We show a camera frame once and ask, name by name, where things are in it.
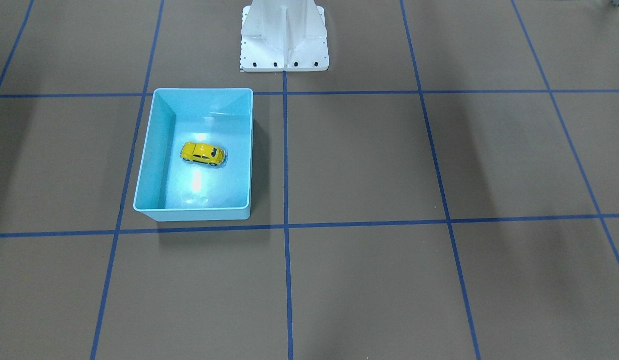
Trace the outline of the yellow beetle toy car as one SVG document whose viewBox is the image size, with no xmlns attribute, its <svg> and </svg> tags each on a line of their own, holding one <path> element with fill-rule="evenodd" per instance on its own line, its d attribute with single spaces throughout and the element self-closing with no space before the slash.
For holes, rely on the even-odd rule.
<svg viewBox="0 0 619 360">
<path fill-rule="evenodd" d="M 188 141 L 183 145 L 180 158 L 185 162 L 206 164 L 207 166 L 222 166 L 227 154 L 223 148 L 204 142 Z"/>
</svg>

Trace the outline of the turquoise plastic bin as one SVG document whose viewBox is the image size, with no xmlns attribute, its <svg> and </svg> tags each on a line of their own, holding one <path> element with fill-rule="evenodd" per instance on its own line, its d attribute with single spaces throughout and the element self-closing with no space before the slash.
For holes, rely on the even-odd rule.
<svg viewBox="0 0 619 360">
<path fill-rule="evenodd" d="M 251 213 L 254 92 L 250 88 L 158 88 L 133 207 L 160 222 L 244 220 Z M 227 158 L 186 161 L 187 142 Z"/>
</svg>

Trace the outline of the white pedestal column with base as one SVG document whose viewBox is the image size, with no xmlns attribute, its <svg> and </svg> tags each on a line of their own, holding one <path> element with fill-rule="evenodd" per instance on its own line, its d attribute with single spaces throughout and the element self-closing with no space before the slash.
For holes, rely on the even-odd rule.
<svg viewBox="0 0 619 360">
<path fill-rule="evenodd" d="M 313 0 L 254 0 L 241 16 L 241 71 L 329 69 L 325 10 Z"/>
</svg>

